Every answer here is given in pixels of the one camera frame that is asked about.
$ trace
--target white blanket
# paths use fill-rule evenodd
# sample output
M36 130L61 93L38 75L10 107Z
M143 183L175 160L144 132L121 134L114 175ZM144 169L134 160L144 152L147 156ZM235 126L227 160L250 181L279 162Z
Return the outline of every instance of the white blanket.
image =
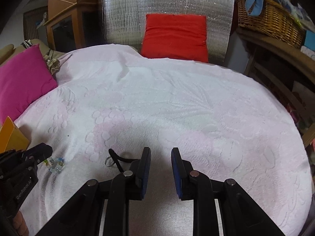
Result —
M130 203L130 235L192 235L193 204L176 195L171 149L212 179L234 178L287 236L297 236L311 203L311 176L300 135L285 108L254 80L219 66L146 59L128 46L71 52L59 87L15 121L63 157L61 174L39 165L22 212L30 235L88 180L119 171L108 149L140 158L152 151L148 190Z

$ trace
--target yellow paper object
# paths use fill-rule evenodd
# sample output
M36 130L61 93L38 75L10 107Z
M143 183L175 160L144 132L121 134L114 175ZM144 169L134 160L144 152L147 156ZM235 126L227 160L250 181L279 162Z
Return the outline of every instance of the yellow paper object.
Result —
M0 154L8 150L26 150L30 141L23 135L14 122L7 117L0 130Z

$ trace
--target pink pillow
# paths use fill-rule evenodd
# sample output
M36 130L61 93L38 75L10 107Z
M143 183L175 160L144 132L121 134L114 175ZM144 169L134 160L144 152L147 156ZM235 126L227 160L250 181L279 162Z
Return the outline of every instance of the pink pillow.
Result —
M0 122L16 120L35 100L56 88L39 45L17 54L0 67Z

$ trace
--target black cord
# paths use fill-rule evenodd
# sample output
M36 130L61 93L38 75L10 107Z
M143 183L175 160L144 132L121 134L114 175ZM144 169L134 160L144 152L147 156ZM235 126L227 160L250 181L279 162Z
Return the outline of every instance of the black cord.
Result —
M115 153L113 149L108 150L109 155L113 159L113 162L117 165L117 168L119 169L119 172L123 172L122 166L120 165L119 161L126 162L126 163L131 163L137 159L126 159L123 157L120 157L118 154Z

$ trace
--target wicker basket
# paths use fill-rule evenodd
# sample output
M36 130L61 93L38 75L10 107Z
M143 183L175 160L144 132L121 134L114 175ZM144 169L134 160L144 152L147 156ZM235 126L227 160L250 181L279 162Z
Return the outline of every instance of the wicker basket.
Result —
M294 18L273 0L264 0L264 7L258 17L248 16L246 0L237 0L238 25L281 40L295 48L300 48L305 31Z

